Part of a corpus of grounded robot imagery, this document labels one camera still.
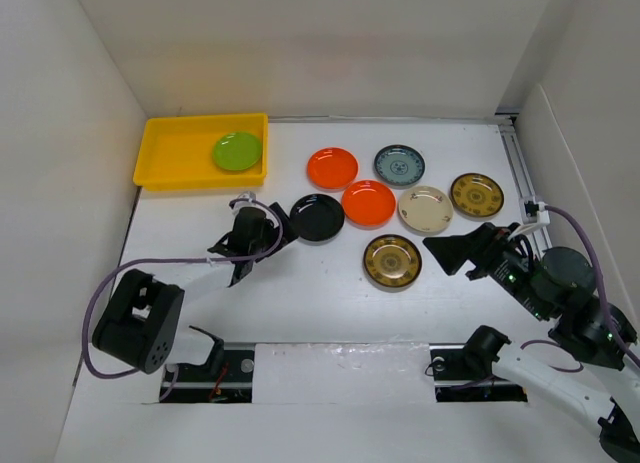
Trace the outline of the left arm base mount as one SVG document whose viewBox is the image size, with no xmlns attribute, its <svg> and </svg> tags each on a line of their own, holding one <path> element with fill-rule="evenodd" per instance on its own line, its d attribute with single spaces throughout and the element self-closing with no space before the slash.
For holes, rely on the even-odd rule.
<svg viewBox="0 0 640 463">
<path fill-rule="evenodd" d="M 226 344 L 220 363 L 210 370 L 204 365 L 179 363 L 173 382 L 164 371 L 159 389 L 161 403 L 249 404 L 252 402 L 255 344 Z"/>
</svg>

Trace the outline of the black plate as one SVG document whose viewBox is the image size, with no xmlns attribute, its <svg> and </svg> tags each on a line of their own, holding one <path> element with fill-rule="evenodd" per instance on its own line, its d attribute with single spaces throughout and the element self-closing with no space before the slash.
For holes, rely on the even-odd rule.
<svg viewBox="0 0 640 463">
<path fill-rule="evenodd" d="M 345 213 L 335 198 L 313 193 L 293 204 L 289 219 L 301 239 L 320 243 L 334 238 L 341 231 Z"/>
</svg>

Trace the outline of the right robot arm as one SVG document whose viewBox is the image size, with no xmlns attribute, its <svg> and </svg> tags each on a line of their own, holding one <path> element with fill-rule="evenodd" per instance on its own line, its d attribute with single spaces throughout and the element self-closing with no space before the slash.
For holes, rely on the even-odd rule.
<svg viewBox="0 0 640 463">
<path fill-rule="evenodd" d="M 592 392 L 527 355 L 499 330 L 479 326 L 462 345 L 438 345 L 427 367 L 448 393 L 508 381 L 538 394 L 583 424 L 616 462 L 639 459 L 639 374 L 628 354 L 638 333 L 615 305 L 602 305 L 594 264 L 566 247 L 537 257 L 519 224 L 484 223 L 466 235 L 426 237 L 423 244 L 448 275 L 492 279 L 538 321 L 551 321 L 553 346 L 605 387 Z"/>
</svg>

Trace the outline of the green plate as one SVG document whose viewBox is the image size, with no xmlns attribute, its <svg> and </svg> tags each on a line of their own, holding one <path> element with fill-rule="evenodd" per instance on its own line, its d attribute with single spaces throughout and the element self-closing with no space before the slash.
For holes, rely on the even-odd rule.
<svg viewBox="0 0 640 463">
<path fill-rule="evenodd" d="M 232 132 L 214 145 L 212 158 L 223 170 L 244 171 L 256 164 L 263 153 L 262 141 L 248 132 Z"/>
</svg>

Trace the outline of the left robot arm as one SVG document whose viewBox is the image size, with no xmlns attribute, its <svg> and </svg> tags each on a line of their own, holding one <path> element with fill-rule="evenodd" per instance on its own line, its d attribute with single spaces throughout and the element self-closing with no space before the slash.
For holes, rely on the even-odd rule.
<svg viewBox="0 0 640 463">
<path fill-rule="evenodd" d="M 260 261 L 294 242 L 298 233 L 281 205 L 250 195 L 229 203 L 233 227 L 202 257 L 140 258 L 123 263 L 98 284 L 81 329 L 82 361 L 92 376 L 115 380 L 152 374 L 168 359 L 185 300 L 238 285 Z M 181 285 L 164 283 L 142 265 L 202 266 Z"/>
</svg>

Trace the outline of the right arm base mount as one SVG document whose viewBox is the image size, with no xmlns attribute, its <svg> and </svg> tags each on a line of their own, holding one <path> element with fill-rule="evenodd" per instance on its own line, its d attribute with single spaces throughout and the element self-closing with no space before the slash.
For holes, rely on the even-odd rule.
<svg viewBox="0 0 640 463">
<path fill-rule="evenodd" d="M 462 343 L 430 344 L 429 354 L 425 375 L 433 381 L 437 403 L 528 402 L 522 387 L 471 368 Z"/>
</svg>

